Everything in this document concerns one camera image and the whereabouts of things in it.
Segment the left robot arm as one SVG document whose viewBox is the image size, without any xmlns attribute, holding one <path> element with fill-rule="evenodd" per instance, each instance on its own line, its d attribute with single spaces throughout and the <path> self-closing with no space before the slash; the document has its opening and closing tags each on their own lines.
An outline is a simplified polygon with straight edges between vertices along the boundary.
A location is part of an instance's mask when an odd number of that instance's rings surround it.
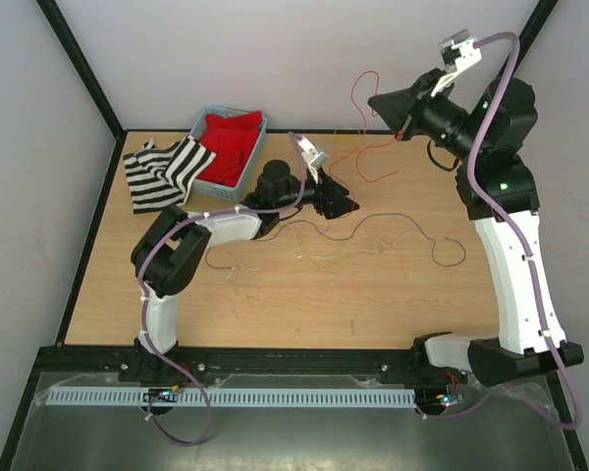
<svg viewBox="0 0 589 471">
<path fill-rule="evenodd" d="M 322 168 L 308 166 L 298 179 L 283 160 L 264 165 L 254 191 L 235 207 L 187 212 L 163 209 L 135 246 L 131 262 L 141 289 L 140 331 L 125 360 L 132 379 L 163 382 L 181 377 L 176 324 L 180 293 L 192 281 L 204 253 L 217 245 L 267 236 L 281 213 L 310 205 L 327 220 L 359 209 L 349 190 Z"/>
</svg>

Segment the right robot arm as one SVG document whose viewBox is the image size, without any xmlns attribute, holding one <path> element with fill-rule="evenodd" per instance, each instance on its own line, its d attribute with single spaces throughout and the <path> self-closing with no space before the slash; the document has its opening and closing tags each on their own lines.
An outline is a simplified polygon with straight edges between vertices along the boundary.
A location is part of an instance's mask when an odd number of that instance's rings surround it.
<svg viewBox="0 0 589 471">
<path fill-rule="evenodd" d="M 499 333 L 490 339 L 452 333 L 422 336 L 414 342 L 421 350 L 410 356 L 410 372 L 417 380 L 430 382 L 444 367 L 451 367 L 471 372 L 482 385 L 491 387 L 555 371 L 560 363 L 578 365 L 584 360 L 583 348 L 566 338 L 555 314 L 540 253 L 538 193 L 531 171 L 518 155 L 538 119 L 535 93 L 529 84 L 513 78 L 503 99 L 497 101 L 499 83 L 493 80 L 473 111 L 467 112 L 450 100 L 448 89 L 433 91 L 442 75 L 434 69 L 411 87 L 373 96 L 368 104 L 402 139 L 425 135 L 456 157 L 456 190 L 487 254 Z M 523 231 L 530 255 L 509 224 L 469 183 L 470 147 L 488 111 L 495 116 L 476 158 L 477 181 Z M 539 297 L 534 294 L 529 258 L 535 262 Z M 544 305 L 544 319 L 539 317 L 538 299 Z"/>
</svg>

